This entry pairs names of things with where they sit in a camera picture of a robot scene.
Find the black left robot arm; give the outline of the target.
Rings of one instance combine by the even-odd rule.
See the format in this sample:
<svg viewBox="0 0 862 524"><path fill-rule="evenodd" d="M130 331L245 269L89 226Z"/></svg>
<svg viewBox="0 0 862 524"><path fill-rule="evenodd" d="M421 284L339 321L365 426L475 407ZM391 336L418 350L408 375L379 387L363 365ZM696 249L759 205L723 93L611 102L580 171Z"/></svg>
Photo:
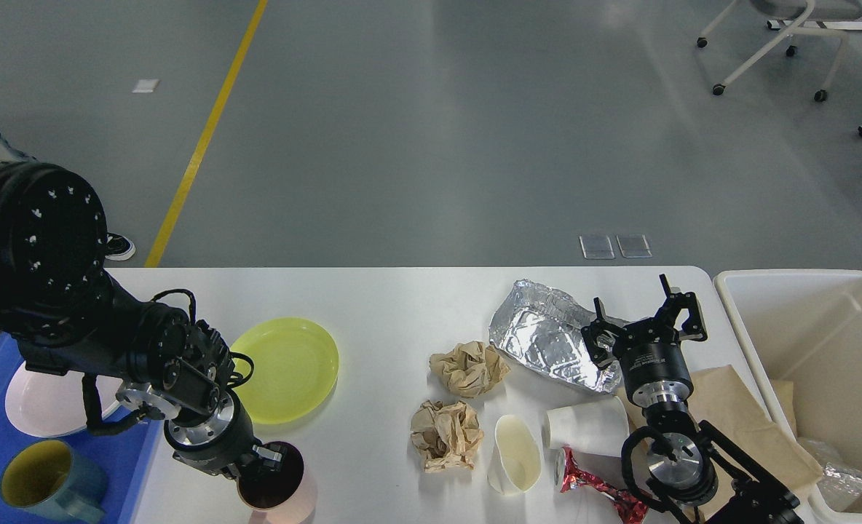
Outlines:
<svg viewBox="0 0 862 524"><path fill-rule="evenodd" d="M38 162L0 133L0 332L28 370L82 375L86 428L124 432L160 420L175 460L209 475L251 482L298 480L287 444L261 443L235 388L221 334L189 306L139 301L105 269L103 205L84 178Z"/></svg>

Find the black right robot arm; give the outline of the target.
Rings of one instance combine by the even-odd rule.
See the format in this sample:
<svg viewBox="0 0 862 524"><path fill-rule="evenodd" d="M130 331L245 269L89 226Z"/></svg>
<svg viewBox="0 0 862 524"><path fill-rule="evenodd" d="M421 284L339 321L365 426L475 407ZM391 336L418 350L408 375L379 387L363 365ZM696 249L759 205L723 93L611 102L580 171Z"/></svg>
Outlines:
<svg viewBox="0 0 862 524"><path fill-rule="evenodd" d="M590 360L604 370L618 364L626 398L641 409L644 425L621 450L626 488L641 503L681 523L800 523L799 498L711 422L696 421L688 401L694 386L681 345L708 333L693 292L681 292L660 275L665 299L651 317L630 324L608 317L594 299L595 318L581 329ZM729 475L732 495L711 517L702 505Z"/></svg>

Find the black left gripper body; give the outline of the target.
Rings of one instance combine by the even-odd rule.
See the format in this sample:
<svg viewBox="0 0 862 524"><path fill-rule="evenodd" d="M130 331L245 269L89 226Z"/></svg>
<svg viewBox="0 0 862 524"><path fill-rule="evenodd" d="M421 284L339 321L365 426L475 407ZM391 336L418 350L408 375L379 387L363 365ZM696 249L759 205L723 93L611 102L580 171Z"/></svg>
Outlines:
<svg viewBox="0 0 862 524"><path fill-rule="evenodd" d="M208 475L235 480L257 473L264 464L254 451L259 441L249 415L232 390L207 421L191 427L166 421L162 431L175 460Z"/></svg>

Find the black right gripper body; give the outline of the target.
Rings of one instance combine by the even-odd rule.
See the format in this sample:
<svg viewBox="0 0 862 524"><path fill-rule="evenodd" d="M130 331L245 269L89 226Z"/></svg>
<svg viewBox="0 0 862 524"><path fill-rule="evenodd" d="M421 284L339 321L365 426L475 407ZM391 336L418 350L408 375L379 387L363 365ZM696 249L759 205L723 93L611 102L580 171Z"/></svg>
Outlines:
<svg viewBox="0 0 862 524"><path fill-rule="evenodd" d="M613 355L620 362L628 401L638 407L658 402L682 402L690 398L693 385L681 351L682 341L692 333L650 319L625 326L610 324Z"/></svg>

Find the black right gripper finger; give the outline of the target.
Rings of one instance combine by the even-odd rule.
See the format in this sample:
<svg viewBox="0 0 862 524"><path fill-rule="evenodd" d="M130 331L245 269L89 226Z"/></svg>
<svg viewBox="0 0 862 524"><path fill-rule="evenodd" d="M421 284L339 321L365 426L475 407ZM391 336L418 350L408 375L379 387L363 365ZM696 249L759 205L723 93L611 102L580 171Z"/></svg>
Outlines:
<svg viewBox="0 0 862 524"><path fill-rule="evenodd" d="M708 333L700 302L693 292L681 292L668 284L667 276L660 275L666 298L660 307L660 324L665 328L668 341L707 341Z"/></svg>
<svg viewBox="0 0 862 524"><path fill-rule="evenodd" d="M581 329L590 360L598 369L607 369L618 357L615 355L618 338L624 334L624 324L620 319L609 319L604 312L600 298L593 299L596 317Z"/></svg>

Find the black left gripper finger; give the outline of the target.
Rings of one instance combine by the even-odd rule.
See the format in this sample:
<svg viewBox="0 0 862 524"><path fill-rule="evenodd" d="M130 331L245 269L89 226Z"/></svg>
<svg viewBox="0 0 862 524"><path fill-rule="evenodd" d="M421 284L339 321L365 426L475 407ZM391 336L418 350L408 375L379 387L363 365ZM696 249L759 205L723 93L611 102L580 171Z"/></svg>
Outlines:
<svg viewBox="0 0 862 524"><path fill-rule="evenodd" d="M238 480L240 492L285 492L289 478L282 473L288 444L264 444L254 448L254 461L245 468Z"/></svg>

